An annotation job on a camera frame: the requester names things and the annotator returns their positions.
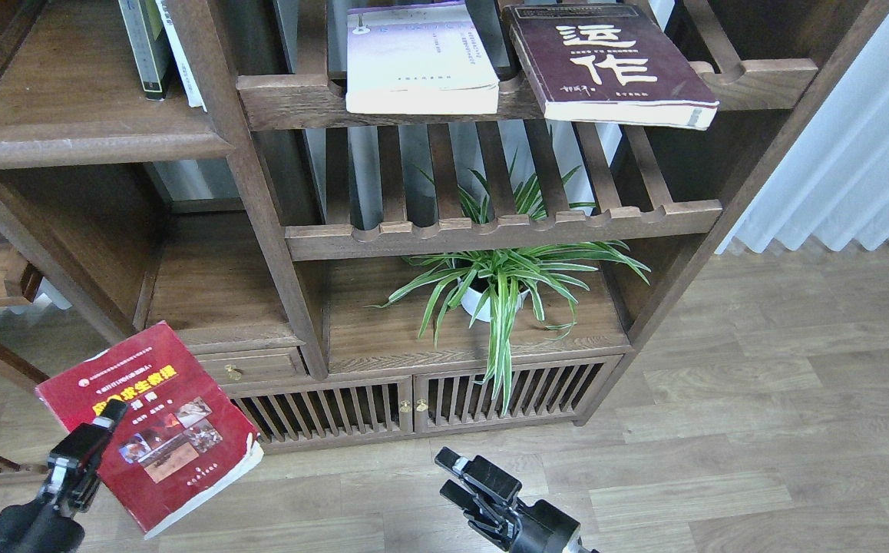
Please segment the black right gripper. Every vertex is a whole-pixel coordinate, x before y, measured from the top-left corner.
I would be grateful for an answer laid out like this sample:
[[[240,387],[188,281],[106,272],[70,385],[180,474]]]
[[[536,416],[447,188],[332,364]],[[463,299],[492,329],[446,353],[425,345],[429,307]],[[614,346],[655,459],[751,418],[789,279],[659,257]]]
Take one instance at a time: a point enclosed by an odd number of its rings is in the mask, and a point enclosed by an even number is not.
[[[526,505],[521,481],[483,456],[444,447],[435,464],[458,479],[445,481],[441,497],[462,510],[470,528],[504,552],[581,552],[580,522],[545,500]]]

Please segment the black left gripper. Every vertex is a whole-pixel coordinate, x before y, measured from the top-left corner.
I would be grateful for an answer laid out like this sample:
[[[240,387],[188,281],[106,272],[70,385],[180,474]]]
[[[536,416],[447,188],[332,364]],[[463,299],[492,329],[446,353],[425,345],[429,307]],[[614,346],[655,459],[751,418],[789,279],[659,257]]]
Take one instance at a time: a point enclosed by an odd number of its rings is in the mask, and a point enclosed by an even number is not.
[[[101,456],[128,410],[109,399],[97,422],[82,423],[49,452],[49,472],[36,497],[0,512],[0,552],[75,552],[85,531],[74,521],[96,495]]]

